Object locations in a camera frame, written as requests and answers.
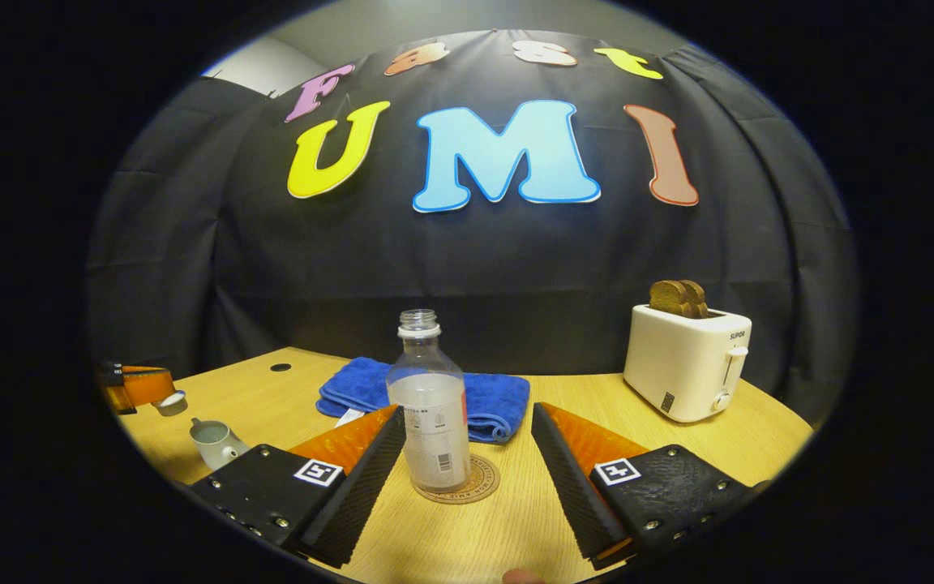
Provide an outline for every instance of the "table surface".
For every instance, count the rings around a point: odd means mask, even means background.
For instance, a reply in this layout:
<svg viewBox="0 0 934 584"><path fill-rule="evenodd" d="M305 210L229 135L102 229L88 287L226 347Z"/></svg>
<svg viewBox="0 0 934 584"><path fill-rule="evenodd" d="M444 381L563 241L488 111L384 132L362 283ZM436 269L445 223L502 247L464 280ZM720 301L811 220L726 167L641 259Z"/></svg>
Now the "table surface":
<svg viewBox="0 0 934 584"><path fill-rule="evenodd" d="M284 348L175 381L189 402L182 414L164 418L141 406L119 418L153 468L189 484L211 472L190 440L191 418L226 422L250 446L292 448L334 427L336 419L320 414L315 400L348 361ZM275 363L292 367L274 372ZM722 413L683 424L659 414L622 374L522 377L531 395L515 436L507 444L470 444L472 453L497 466L496 492L464 505L431 502L412 488L400 455L352 561L337 572L367 583L498 583L508 569L522 568L549 584L599 573L579 553L531 436L535 402L563 407L652 450L681 444L748 485L781 472L812 433L797 414L744 380Z"/></svg>

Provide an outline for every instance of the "small cup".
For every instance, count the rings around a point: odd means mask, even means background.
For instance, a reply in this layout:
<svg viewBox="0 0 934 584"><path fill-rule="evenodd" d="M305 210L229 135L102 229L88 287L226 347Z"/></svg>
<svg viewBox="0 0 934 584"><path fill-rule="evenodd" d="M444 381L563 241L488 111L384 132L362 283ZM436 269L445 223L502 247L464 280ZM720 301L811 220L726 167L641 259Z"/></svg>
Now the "small cup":
<svg viewBox="0 0 934 584"><path fill-rule="evenodd" d="M234 461L251 447L234 435L233 430L218 420L201 422L193 418L193 428L190 428L190 437L197 444L200 457L211 470L219 470L227 463Z"/></svg>

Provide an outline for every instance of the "orange object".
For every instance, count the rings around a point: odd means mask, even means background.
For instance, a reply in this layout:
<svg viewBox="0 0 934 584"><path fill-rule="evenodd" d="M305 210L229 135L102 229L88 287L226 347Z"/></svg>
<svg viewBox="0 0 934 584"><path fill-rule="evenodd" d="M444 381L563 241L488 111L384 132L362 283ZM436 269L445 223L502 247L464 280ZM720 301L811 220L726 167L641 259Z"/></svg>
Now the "orange object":
<svg viewBox="0 0 934 584"><path fill-rule="evenodd" d="M575 456L575 462L578 462L586 478L589 477L590 471L597 463L618 461L619 458L630 458L649 452L648 448L616 435L611 430L598 426L586 418L578 417L559 407L550 406L549 403L540 403L550 418L553 418L553 423L557 425L564 443L568 444L572 456Z"/></svg>
<svg viewBox="0 0 934 584"><path fill-rule="evenodd" d="M126 365L122 367L122 372L125 374L125 391L133 406L160 402L175 393L171 372L162 367Z"/></svg>
<svg viewBox="0 0 934 584"><path fill-rule="evenodd" d="M370 447L397 407L397 404L392 404L382 410L364 414L358 420L327 430L314 439L303 441L288 452L343 466L347 475L352 472L356 463L359 463L359 458L362 458L366 448Z"/></svg>

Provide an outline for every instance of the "foam letter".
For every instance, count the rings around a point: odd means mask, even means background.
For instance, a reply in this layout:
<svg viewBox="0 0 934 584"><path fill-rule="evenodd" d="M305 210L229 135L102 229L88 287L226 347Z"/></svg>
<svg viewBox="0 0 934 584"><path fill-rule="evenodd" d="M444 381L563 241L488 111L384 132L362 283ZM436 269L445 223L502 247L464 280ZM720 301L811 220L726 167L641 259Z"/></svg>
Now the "foam letter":
<svg viewBox="0 0 934 584"><path fill-rule="evenodd" d="M665 114L638 105L627 105L626 114L635 119L644 130L651 151L651 162L655 167L655 178L651 178L651 195L668 204L692 207L697 204L697 189L690 184L683 155L675 143L675 122Z"/></svg>
<svg viewBox="0 0 934 584"><path fill-rule="evenodd" d="M349 63L347 66L338 67L338 69L330 71L330 73L323 73L319 77L302 83L298 103L293 104L293 110L290 111L290 114L286 116L283 122L293 121L293 119L300 118L302 115L308 114L309 111L318 108L319 102L316 102L315 98L330 95L330 92L333 92L337 86L338 78L352 73L353 69L355 69L355 64Z"/></svg>
<svg viewBox="0 0 934 584"><path fill-rule="evenodd" d="M470 190L456 180L461 160L486 199L498 202L507 193L521 157L529 157L529 177L521 182L522 199L530 203L589 203L600 185L586 176L579 158L571 117L575 106L560 101L525 102L497 134L470 109L455 107L423 115L416 125L427 129L425 187L413 197L422 213L460 209Z"/></svg>
<svg viewBox="0 0 934 584"><path fill-rule="evenodd" d="M348 114L352 129L349 130L344 154L326 169L316 169L315 163L319 159L323 140L326 139L327 133L337 126L337 120L330 119L305 130L305 133L298 136L298 151L293 155L293 162L290 162L286 190L298 199L308 199L309 196L322 195L348 180L348 177L359 169L362 159L366 158L366 151L370 149L370 141L374 137L374 126L377 126L377 116L391 104L377 102Z"/></svg>
<svg viewBox="0 0 934 584"><path fill-rule="evenodd" d="M514 47L514 56L523 60L523 62L559 64L562 67L570 67L578 63L578 59L568 55L568 49L553 43L516 41L511 46Z"/></svg>
<svg viewBox="0 0 934 584"><path fill-rule="evenodd" d="M388 69L384 70L384 74L387 76L399 75L402 71L413 69L418 64L437 62L438 59L448 54L449 52L445 49L444 43L431 43L416 49L409 49L409 51L405 51L392 59L392 64L388 66Z"/></svg>
<svg viewBox="0 0 934 584"><path fill-rule="evenodd" d="M600 53L601 55L607 55L611 62L613 62L620 70L629 71L634 75L639 75L640 77L649 77L651 79L661 79L662 74L658 71L651 71L650 69L644 69L641 67L641 63L648 63L648 60L644 57L637 57L630 55L622 49L593 49L594 53Z"/></svg>

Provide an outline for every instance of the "white toaster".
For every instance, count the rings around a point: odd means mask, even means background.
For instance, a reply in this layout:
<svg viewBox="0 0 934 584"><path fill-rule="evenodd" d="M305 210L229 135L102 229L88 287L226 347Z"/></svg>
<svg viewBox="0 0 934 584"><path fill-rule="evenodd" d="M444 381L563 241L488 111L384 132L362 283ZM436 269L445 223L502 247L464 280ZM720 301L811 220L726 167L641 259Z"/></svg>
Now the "white toaster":
<svg viewBox="0 0 934 584"><path fill-rule="evenodd" d="M687 318L633 307L626 382L668 418L695 422L730 405L741 378L752 321L709 309Z"/></svg>

